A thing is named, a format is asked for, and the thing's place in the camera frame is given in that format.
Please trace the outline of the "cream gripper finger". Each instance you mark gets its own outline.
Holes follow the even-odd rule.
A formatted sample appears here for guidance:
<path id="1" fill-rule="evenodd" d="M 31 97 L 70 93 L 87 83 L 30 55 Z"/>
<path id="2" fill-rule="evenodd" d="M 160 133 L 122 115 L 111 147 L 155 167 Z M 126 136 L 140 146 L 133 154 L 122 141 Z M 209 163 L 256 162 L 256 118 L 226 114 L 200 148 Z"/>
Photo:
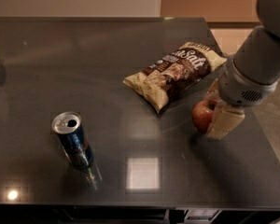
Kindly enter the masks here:
<path id="1" fill-rule="evenodd" d="M 220 102 L 215 107 L 206 136 L 220 140 L 234 130 L 244 119 L 245 109 L 242 106 Z"/>
<path id="2" fill-rule="evenodd" d="M 216 106 L 222 102 L 218 91 L 218 79 L 216 78 L 211 86 L 208 88 L 204 99 L 210 104 L 210 106 Z"/>

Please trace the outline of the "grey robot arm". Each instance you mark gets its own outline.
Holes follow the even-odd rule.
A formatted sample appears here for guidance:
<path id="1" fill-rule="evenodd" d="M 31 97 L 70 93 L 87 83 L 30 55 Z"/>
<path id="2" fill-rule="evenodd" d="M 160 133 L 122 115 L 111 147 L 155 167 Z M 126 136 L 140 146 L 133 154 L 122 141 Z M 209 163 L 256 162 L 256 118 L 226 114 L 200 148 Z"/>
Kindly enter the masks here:
<path id="1" fill-rule="evenodd" d="M 219 70 L 205 98 L 216 103 L 206 135 L 221 139 L 260 105 L 280 79 L 280 0 L 257 0 L 261 22 Z"/>

